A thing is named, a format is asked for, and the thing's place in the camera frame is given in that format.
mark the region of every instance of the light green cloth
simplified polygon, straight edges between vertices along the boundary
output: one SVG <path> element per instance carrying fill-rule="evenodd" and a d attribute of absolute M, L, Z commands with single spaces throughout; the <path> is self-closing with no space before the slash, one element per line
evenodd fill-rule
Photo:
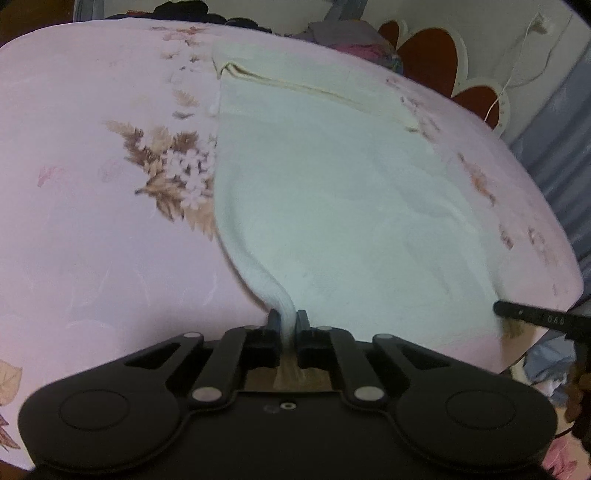
<path fill-rule="evenodd" d="M 479 222 L 393 89 L 259 47 L 213 59 L 220 238 L 285 339 L 296 308 L 358 340 L 498 335 Z"/>

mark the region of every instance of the white cable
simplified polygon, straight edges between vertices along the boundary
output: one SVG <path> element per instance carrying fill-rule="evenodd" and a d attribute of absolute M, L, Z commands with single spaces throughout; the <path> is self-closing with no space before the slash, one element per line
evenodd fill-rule
<path fill-rule="evenodd" d="M 562 40 L 562 36 L 566 32 L 566 29 L 569 27 L 570 22 L 573 19 L 573 15 L 574 14 L 570 14 L 569 21 L 566 23 L 566 26 L 562 29 L 562 32 L 560 32 L 560 35 L 558 35 L 558 38 L 556 39 L 556 42 L 554 43 L 554 45 L 552 45 L 552 48 L 548 52 L 548 56 L 546 57 L 546 63 L 544 65 L 544 68 L 539 73 L 537 73 L 532 78 L 530 78 L 529 80 L 525 80 L 521 83 L 515 83 L 515 84 L 511 85 L 510 87 L 507 87 L 507 90 L 512 89 L 512 88 L 520 88 L 520 87 L 524 87 L 525 85 L 529 85 L 531 82 L 537 80 L 538 78 L 540 78 L 544 74 L 544 72 L 548 68 L 548 65 L 550 64 L 550 59 L 552 58 L 552 54 L 554 53 L 554 49 L 558 46 L 558 44 L 560 43 L 560 40 Z"/>
<path fill-rule="evenodd" d="M 502 90 L 499 92 L 499 94 L 496 96 L 495 101 L 492 102 L 491 107 L 488 109 L 486 116 L 484 117 L 484 123 L 486 123 L 486 121 L 488 120 L 488 116 L 491 114 L 493 107 L 499 102 L 501 95 L 503 95 L 504 91 L 509 86 L 511 79 L 513 78 L 513 72 L 515 71 L 515 67 L 517 67 L 517 64 L 521 60 L 521 54 L 523 53 L 523 46 L 525 45 L 525 41 L 527 40 L 527 35 L 530 33 L 531 26 L 534 24 L 534 20 L 537 18 L 539 13 L 540 13 L 540 11 L 538 10 L 535 13 L 535 15 L 533 17 L 531 17 L 530 24 L 527 25 L 527 28 L 525 29 L 525 36 L 523 37 L 523 41 L 521 42 L 521 47 L 519 48 L 519 55 L 517 55 L 517 59 L 513 63 L 513 68 L 511 69 L 511 72 L 509 74 L 509 79 L 507 80 L 507 82 L 505 83 L 505 86 L 502 88 Z"/>

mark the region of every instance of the headboard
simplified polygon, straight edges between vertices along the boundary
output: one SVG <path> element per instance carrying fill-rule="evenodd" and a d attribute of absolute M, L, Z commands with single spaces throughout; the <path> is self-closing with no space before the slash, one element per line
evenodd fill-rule
<path fill-rule="evenodd" d="M 505 131 L 510 119 L 507 94 L 493 79 L 467 79 L 466 45 L 456 30 L 437 26 L 409 34 L 406 22 L 391 20 L 380 27 L 379 33 L 397 49 L 406 77 L 452 99 L 483 120 L 494 104 L 486 123 L 498 135 Z"/>

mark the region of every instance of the blue curtain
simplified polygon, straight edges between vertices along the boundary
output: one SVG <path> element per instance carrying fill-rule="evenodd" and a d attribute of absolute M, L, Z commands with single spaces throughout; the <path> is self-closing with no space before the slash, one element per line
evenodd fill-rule
<path fill-rule="evenodd" d="M 511 150 L 566 231 L 591 298 L 591 43 Z"/>

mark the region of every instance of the pink tablecloth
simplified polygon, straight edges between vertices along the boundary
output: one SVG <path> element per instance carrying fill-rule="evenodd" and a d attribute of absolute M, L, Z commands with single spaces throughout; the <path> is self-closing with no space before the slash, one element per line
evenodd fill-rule
<path fill-rule="evenodd" d="M 134 194 L 156 175 L 146 155 L 179 164 L 205 155 L 213 172 L 219 81 L 210 52 L 220 37 L 390 83 L 441 126 L 434 148 L 463 172 L 459 188 L 498 232 L 489 250 L 499 295 L 559 309 L 579 297 L 576 260 L 535 184 L 488 127 L 438 94 L 347 54 L 231 27 L 50 27 L 0 49 L 0 459 L 32 466 L 17 415 L 44 384 L 180 332 L 213 339 L 264 322 L 212 238 L 206 198 L 153 184 Z M 541 333 L 442 351 L 500 371 Z"/>

